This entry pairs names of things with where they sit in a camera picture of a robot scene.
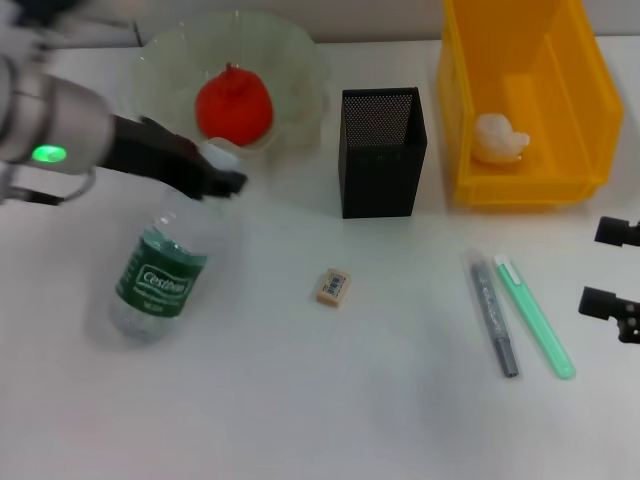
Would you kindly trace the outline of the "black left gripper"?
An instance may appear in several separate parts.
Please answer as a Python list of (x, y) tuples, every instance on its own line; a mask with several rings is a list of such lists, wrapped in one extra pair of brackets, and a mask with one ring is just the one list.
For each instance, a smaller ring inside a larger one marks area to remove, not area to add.
[(248, 177), (210, 167), (190, 140), (155, 121), (114, 115), (114, 139), (102, 167), (157, 180), (195, 200), (239, 195)]

